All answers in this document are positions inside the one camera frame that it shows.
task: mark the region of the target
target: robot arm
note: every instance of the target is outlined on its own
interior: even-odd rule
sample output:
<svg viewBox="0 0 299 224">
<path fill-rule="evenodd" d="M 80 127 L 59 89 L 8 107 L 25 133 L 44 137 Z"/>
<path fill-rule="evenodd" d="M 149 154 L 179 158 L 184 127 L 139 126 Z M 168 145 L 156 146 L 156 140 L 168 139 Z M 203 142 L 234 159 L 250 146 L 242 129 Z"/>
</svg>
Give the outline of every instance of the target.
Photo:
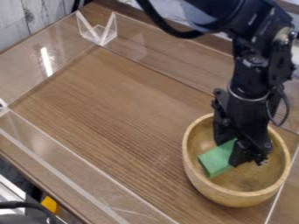
<svg viewBox="0 0 299 224">
<path fill-rule="evenodd" d="M 287 108 L 284 118 L 290 109 L 283 84 L 292 79 L 295 70 L 292 18 L 272 0 L 183 0 L 195 30 L 180 32 L 165 23 L 148 0 L 136 1 L 157 26 L 177 38 L 191 39 L 208 32 L 231 36 L 235 72 L 227 91 L 213 92 L 213 138 L 216 144 L 238 139 L 231 165 L 252 160 L 262 165 L 272 151 L 267 125 L 282 100 Z"/>
</svg>

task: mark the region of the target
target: wooden table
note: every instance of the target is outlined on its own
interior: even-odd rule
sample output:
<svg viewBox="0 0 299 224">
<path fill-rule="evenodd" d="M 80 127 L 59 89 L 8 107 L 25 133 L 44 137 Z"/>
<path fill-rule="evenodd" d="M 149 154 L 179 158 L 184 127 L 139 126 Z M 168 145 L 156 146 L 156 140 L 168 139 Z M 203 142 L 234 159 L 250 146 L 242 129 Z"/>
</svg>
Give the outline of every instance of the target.
<svg viewBox="0 0 299 224">
<path fill-rule="evenodd" d="M 96 21 L 111 9 L 147 21 L 141 12 L 109 1 L 89 4 L 84 13 Z M 223 52 L 228 49 L 217 38 L 199 41 Z M 205 66 L 211 76 L 219 77 L 216 70 L 231 71 L 225 53 L 204 46 L 201 50 L 225 66 Z M 272 200 L 251 208 L 219 206 L 195 190 L 184 174 L 183 133 L 211 112 L 211 99 L 208 91 L 95 46 L 12 109 L 179 223 L 264 223 Z M 298 135 L 283 129 L 279 133 L 294 154 Z M 84 222 L 116 223 L 3 137 L 0 146 L 5 158 Z M 80 175 L 68 153 L 55 159 Z M 95 185 L 92 177 L 87 185 Z M 295 182 L 291 193 L 298 188 Z M 284 223 L 298 223 L 291 214 L 284 215 Z"/>
</svg>

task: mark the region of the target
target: wood grain surface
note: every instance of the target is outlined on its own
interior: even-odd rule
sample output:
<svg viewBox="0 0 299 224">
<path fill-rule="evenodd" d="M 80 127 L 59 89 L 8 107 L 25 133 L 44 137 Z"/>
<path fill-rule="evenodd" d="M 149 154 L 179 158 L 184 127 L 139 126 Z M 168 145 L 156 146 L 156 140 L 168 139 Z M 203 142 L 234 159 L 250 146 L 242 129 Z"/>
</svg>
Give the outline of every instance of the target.
<svg viewBox="0 0 299 224">
<path fill-rule="evenodd" d="M 87 13 L 107 10 L 95 3 L 85 8 Z M 207 93 L 93 47 L 12 108 L 179 223 L 264 223 L 271 200 L 244 209 L 219 206 L 195 190 L 183 170 L 183 133 L 192 121 L 211 112 Z M 298 136 L 282 129 L 279 133 L 294 154 Z M 3 140 L 4 156 L 88 220 L 89 212 L 81 210 L 81 203 L 63 200 L 63 184 L 48 185 L 39 165 L 27 161 L 32 169 L 25 168 L 20 152 L 11 148 Z M 76 165 L 71 171 L 80 173 Z"/>
</svg>

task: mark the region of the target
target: green block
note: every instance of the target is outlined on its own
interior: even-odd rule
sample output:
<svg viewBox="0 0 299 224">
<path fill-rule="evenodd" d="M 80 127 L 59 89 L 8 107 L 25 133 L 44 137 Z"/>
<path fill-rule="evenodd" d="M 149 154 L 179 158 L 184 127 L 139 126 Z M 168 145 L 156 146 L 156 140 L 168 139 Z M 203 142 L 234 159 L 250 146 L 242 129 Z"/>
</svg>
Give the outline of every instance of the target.
<svg viewBox="0 0 299 224">
<path fill-rule="evenodd" d="M 221 173 L 234 168 L 234 166 L 229 165 L 229 155 L 235 142 L 236 139 L 199 155 L 199 162 L 209 179 L 217 177 Z"/>
</svg>

